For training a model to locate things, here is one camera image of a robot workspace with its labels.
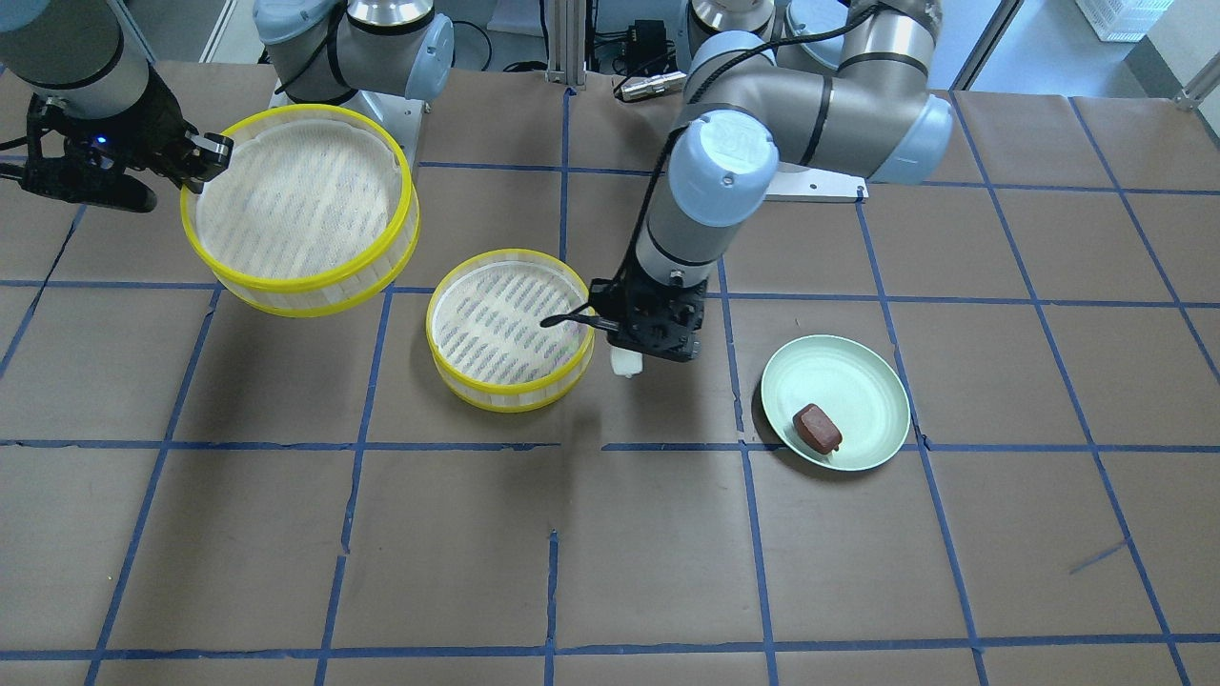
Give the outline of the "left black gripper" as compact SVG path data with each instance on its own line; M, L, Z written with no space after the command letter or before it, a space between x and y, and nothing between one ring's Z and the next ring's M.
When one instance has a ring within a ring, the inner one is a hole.
M702 354L699 330L704 323L708 282L689 288L661 284L648 273L628 273L623 281L593 280L589 304L601 320L608 343L619 349L675 363Z

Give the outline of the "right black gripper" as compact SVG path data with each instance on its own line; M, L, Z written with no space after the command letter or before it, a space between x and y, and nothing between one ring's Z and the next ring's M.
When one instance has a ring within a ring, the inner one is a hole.
M150 171L182 190L214 181L231 166L233 140L187 122L170 87L152 70L126 111L100 120L70 117L52 96L30 96L22 190L120 212L152 212L155 192L127 170Z

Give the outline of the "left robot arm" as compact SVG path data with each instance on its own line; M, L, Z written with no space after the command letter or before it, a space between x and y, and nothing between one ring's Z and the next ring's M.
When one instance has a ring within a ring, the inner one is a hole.
M941 164L952 107L928 92L939 1L850 1L831 73L780 63L804 35L723 31L691 61L682 109L612 277L569 319L615 349L676 363L699 354L712 270L762 206L781 164L920 184Z

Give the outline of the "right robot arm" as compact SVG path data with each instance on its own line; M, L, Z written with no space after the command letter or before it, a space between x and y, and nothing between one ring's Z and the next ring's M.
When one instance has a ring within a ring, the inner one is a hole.
M257 39L292 103L340 106L364 92L432 101L455 52L431 1L257 1ZM187 192L231 167L233 142L189 122L109 1L5 1L2 66L30 85L26 149L2 177L43 198L152 212L149 171Z

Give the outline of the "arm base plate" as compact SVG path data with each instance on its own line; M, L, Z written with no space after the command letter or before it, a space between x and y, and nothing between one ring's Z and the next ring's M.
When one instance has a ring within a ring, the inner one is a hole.
M765 200L836 204L864 201L867 197L866 181L856 175L809 168L777 172Z
M333 105L272 96L243 135L268 151L287 153L292 179L325 177L344 190L360 184L409 183L427 103L379 92L354 92Z

